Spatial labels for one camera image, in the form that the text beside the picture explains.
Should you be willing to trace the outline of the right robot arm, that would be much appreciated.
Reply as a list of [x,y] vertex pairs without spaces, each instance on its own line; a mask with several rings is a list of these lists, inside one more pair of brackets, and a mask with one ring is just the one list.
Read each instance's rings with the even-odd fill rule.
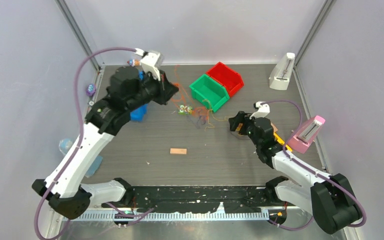
[[229,130],[247,136],[259,160],[286,176],[266,183],[265,198],[271,205],[293,204],[308,212],[327,234],[345,227],[359,227],[367,216],[348,179],[312,167],[275,139],[271,121],[239,111],[228,119]]

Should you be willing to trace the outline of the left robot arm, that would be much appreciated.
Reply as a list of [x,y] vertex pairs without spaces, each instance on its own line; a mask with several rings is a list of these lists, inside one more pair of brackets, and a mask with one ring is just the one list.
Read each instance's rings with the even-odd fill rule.
[[157,76],[160,79],[151,72],[122,66],[110,77],[107,94],[80,120],[82,129],[62,162],[47,178],[32,184],[54,211],[74,220],[90,206],[118,203],[128,207],[133,202],[133,187],[120,177],[95,184],[82,180],[100,152],[131,120],[131,112],[151,101],[166,105],[179,91],[163,70]]

